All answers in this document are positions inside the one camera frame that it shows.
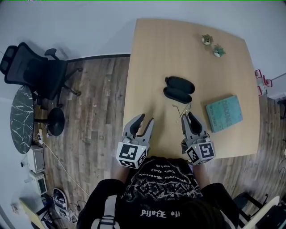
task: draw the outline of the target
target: white strap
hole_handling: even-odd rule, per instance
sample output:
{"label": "white strap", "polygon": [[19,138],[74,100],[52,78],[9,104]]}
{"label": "white strap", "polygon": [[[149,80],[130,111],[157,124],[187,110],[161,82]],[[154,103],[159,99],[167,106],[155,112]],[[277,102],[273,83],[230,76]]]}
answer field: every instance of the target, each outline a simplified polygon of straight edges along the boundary
{"label": "white strap", "polygon": [[119,224],[114,220],[115,204],[117,195],[109,196],[105,201],[104,215],[102,219],[96,219],[91,229],[120,229]]}

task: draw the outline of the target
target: book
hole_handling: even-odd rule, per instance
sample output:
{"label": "book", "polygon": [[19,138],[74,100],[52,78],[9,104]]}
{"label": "book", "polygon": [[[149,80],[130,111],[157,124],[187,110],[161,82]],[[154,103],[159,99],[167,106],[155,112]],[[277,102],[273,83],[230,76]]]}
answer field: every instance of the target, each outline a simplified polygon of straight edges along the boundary
{"label": "book", "polygon": [[243,120],[237,96],[206,105],[211,131],[213,133],[226,129]]}

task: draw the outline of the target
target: chair armrest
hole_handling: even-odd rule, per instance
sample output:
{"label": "chair armrest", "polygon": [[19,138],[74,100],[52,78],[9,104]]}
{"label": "chair armrest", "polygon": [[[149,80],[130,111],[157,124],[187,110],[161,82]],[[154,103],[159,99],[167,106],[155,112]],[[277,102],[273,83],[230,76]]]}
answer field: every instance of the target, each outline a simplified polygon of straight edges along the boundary
{"label": "chair armrest", "polygon": [[52,56],[54,59],[59,60],[59,58],[55,55],[56,53],[56,49],[55,48],[50,48],[45,52],[45,55],[50,55]]}

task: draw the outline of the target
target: plant pot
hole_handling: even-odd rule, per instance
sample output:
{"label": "plant pot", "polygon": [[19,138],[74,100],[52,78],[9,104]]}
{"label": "plant pot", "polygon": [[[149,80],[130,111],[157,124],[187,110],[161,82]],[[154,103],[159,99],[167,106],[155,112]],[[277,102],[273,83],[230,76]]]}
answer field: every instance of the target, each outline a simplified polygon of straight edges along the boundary
{"label": "plant pot", "polygon": [[214,55],[215,55],[216,57],[220,57],[220,54],[218,54],[217,52],[214,52]]}
{"label": "plant pot", "polygon": [[202,38],[202,43],[203,43],[204,45],[210,45],[210,42],[205,41],[205,39],[204,39],[204,38]]}

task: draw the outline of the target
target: black marble table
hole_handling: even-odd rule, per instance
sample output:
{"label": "black marble table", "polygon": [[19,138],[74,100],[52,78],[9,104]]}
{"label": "black marble table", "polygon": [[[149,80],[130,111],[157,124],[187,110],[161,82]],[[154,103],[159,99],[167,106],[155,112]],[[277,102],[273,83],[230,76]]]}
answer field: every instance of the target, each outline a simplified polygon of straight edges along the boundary
{"label": "black marble table", "polygon": [[34,132],[34,102],[28,86],[16,93],[10,114],[10,129],[16,149],[24,154],[31,147]]}

